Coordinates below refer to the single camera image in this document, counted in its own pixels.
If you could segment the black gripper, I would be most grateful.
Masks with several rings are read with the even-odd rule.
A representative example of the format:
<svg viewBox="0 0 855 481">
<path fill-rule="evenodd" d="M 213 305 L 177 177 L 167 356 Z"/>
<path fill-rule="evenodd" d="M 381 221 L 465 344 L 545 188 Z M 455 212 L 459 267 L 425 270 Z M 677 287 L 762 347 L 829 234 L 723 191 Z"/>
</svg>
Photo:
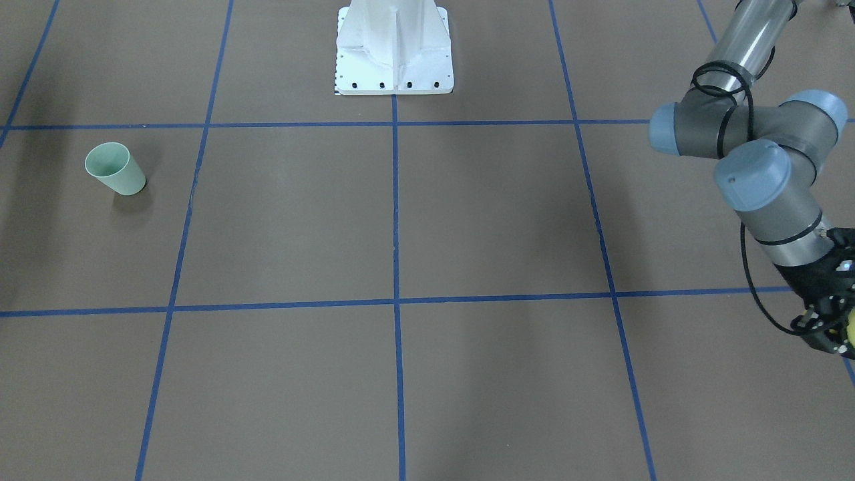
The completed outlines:
<svg viewBox="0 0 855 481">
<path fill-rule="evenodd" d="M 853 311 L 853 228 L 818 228 L 783 245 L 775 266 L 804 302 L 792 329 L 815 350 L 846 353 L 844 331 Z"/>
</svg>

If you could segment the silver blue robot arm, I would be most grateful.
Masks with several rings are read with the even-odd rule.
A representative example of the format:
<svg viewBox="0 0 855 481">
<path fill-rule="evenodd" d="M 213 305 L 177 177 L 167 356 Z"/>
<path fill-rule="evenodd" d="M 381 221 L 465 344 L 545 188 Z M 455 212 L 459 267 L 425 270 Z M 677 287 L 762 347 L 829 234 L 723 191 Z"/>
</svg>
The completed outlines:
<svg viewBox="0 0 855 481">
<path fill-rule="evenodd" d="M 836 227 L 810 190 L 842 139 L 846 104 L 831 92 L 804 90 L 760 107 L 752 94 L 799 6 L 739 1 L 682 100 L 651 116 L 649 143 L 665 154 L 715 160 L 715 185 L 740 219 L 740 238 L 757 241 L 804 304 L 776 328 L 852 359 L 853 229 Z"/>
</svg>

